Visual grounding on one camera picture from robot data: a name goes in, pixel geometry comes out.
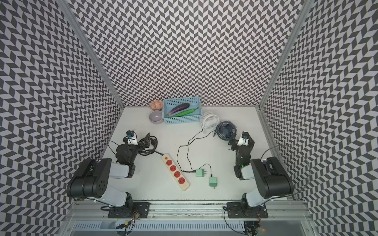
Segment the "green adapter of blue fan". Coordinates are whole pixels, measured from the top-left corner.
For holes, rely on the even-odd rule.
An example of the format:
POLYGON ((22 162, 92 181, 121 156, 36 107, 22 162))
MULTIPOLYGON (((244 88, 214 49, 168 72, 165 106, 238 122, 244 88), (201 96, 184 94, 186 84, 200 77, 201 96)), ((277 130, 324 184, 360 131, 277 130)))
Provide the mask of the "green adapter of blue fan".
POLYGON ((217 185, 218 185, 217 178, 211 176, 211 177, 209 178, 209 186, 210 186, 211 188, 215 188, 215 187, 217 187, 217 185))

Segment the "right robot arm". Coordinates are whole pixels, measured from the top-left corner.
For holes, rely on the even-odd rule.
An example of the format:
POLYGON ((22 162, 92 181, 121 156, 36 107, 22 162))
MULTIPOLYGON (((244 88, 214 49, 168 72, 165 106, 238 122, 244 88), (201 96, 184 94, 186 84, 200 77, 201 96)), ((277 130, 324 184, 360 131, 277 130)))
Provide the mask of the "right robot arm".
POLYGON ((230 150, 235 152, 233 170, 236 178, 252 180, 256 184, 255 189, 242 196, 240 205, 244 209, 259 207, 270 200, 294 193, 293 182, 278 158, 252 159, 253 144, 252 139, 245 138, 228 141, 230 150))

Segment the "green adapter of white fan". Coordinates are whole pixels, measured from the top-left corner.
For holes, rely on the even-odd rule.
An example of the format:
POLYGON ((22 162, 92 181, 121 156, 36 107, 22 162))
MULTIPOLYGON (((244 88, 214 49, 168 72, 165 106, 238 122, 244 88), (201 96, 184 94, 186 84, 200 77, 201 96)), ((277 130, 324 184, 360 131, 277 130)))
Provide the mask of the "green adapter of white fan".
POLYGON ((206 172, 204 169, 197 169, 195 174, 196 174, 196 177, 203 178, 205 177, 206 172))

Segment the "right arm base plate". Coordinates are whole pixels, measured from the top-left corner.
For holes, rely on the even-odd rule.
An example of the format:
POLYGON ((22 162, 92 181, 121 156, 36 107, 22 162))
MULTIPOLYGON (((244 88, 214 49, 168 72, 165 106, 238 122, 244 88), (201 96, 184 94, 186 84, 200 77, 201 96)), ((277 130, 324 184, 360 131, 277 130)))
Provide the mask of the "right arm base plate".
POLYGON ((266 205, 250 207, 242 206, 240 202, 228 202, 226 208, 228 218, 231 219, 268 218, 266 205))

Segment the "beige red power strip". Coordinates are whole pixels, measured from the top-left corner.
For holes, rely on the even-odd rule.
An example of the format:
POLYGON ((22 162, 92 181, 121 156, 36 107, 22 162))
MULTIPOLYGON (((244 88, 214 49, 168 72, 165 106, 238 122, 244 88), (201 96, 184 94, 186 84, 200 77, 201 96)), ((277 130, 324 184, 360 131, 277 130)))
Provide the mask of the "beige red power strip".
POLYGON ((181 190, 186 191, 190 187, 190 184, 184 177, 183 173, 179 170, 176 163, 170 157, 170 155, 166 153, 161 157, 161 159, 181 190))

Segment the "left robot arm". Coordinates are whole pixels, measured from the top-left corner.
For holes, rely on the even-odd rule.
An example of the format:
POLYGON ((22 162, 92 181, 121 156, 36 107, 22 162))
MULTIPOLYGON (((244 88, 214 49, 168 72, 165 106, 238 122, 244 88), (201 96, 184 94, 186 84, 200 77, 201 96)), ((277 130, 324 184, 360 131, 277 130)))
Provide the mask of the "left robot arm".
POLYGON ((68 183, 67 196, 104 204, 102 210, 108 211, 109 214, 136 215, 138 207, 134 206, 132 195, 111 186, 109 179, 132 178, 136 168, 136 157, 155 153, 157 146, 157 138, 150 133, 138 140, 133 130, 127 131, 123 143, 117 145, 113 151, 116 161, 113 162, 111 158, 85 159, 68 183))

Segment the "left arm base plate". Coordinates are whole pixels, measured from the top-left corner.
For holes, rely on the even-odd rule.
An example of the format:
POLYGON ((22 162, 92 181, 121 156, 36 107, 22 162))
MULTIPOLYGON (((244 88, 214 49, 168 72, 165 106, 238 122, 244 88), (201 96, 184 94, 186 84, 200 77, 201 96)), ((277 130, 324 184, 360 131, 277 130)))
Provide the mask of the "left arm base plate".
POLYGON ((144 219, 148 217, 150 202, 134 202, 132 207, 111 207, 108 218, 123 219, 133 218, 144 219))

